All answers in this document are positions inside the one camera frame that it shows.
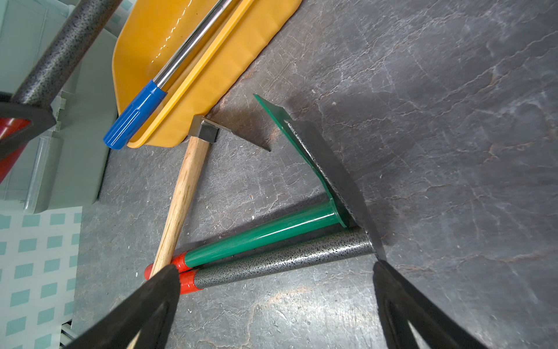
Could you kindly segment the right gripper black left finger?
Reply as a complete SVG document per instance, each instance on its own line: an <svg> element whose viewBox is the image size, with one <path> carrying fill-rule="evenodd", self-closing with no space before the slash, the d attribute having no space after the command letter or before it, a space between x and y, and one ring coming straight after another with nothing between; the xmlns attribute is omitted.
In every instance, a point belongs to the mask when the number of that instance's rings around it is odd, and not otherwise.
<svg viewBox="0 0 558 349"><path fill-rule="evenodd" d="M180 297L180 279L174 266L166 266L145 282L69 348L165 348Z"/></svg>

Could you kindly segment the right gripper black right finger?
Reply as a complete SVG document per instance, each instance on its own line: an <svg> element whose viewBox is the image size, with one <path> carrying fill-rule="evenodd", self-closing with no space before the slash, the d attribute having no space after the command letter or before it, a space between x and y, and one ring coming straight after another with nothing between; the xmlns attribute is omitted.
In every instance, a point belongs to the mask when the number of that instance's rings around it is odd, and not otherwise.
<svg viewBox="0 0 558 349"><path fill-rule="evenodd" d="M430 348L484 348L387 261L373 266L379 319L388 348L417 348L411 327Z"/></svg>

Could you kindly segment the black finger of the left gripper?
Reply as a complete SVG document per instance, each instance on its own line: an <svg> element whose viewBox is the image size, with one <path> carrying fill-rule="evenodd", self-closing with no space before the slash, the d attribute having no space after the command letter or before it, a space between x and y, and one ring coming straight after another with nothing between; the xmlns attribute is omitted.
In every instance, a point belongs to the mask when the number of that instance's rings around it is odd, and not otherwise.
<svg viewBox="0 0 558 349"><path fill-rule="evenodd" d="M56 125L51 108L12 103L11 97L1 93L1 159Z"/></svg>

